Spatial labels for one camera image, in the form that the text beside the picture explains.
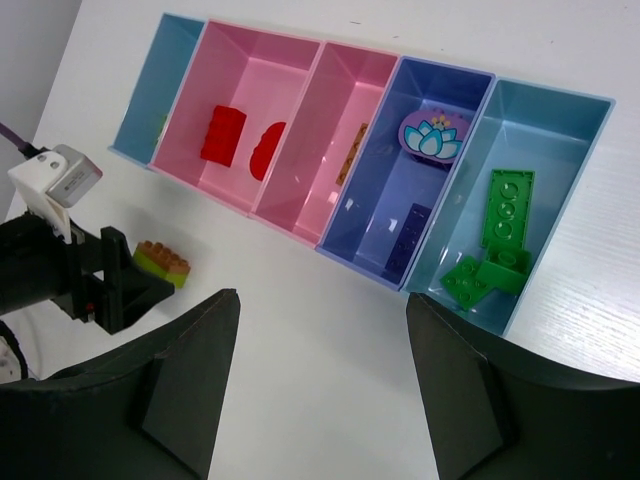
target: black cable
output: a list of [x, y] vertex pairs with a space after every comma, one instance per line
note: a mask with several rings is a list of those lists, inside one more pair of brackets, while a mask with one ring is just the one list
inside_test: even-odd
[[35, 157], [36, 155], [39, 155], [46, 150], [44, 148], [37, 149], [29, 142], [23, 140], [20, 135], [11, 130], [2, 122], [0, 122], [0, 135], [13, 143], [27, 160]]
[[9, 349], [18, 359], [18, 363], [20, 364], [20, 379], [26, 380], [27, 378], [29, 378], [29, 367], [27, 366], [27, 359], [20, 349], [20, 342], [18, 342], [18, 339], [13, 334], [11, 329], [2, 320], [0, 320], [0, 337], [5, 339], [7, 345], [9, 346]]

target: brown lego brick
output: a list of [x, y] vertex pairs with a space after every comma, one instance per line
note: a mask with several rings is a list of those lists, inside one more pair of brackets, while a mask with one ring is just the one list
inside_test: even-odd
[[191, 271], [189, 262], [160, 242], [151, 243], [147, 240], [139, 243], [137, 250], [167, 273], [186, 275]]
[[342, 164], [342, 169], [340, 170], [340, 174], [336, 179], [336, 183], [340, 186], [344, 185], [344, 181], [347, 179], [347, 174], [349, 173], [349, 169], [351, 168], [351, 164], [353, 164], [353, 160], [356, 158], [356, 154], [358, 153], [358, 148], [360, 147], [360, 142], [364, 137], [364, 134], [367, 132], [368, 123], [363, 123], [358, 130], [358, 134], [356, 135], [355, 140], [353, 141], [353, 145], [351, 146], [351, 150], [349, 150], [349, 154], [347, 155], [347, 159]]

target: red block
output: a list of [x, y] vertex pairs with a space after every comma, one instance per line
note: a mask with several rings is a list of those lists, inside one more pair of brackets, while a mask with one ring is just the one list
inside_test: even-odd
[[256, 180], [262, 181], [267, 174], [269, 164], [273, 158], [273, 154], [278, 147], [278, 142], [284, 132], [285, 122], [278, 122], [267, 128], [262, 134], [260, 143], [253, 149], [251, 160], [249, 161], [249, 170]]
[[216, 106], [200, 158], [230, 167], [246, 119], [247, 116], [236, 108]]

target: red lego brick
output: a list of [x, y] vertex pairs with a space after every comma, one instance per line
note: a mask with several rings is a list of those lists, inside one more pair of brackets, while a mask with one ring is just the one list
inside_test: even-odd
[[282, 132], [284, 132], [285, 125], [285, 122], [278, 122], [271, 125], [267, 128], [267, 131], [262, 134], [258, 146], [253, 149], [253, 154], [249, 161], [249, 170], [256, 180], [264, 180], [273, 154], [278, 147]]
[[230, 167], [246, 119], [247, 115], [236, 108], [217, 105], [200, 158]]

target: lotus flower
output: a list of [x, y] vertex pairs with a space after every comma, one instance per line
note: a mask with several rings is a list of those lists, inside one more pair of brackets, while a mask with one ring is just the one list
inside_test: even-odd
[[434, 122], [431, 126], [426, 120], [422, 121], [417, 129], [406, 126], [404, 140], [407, 146], [414, 152], [430, 155], [441, 160], [453, 158], [458, 154], [462, 142], [454, 140], [457, 130], [446, 128], [444, 119]]

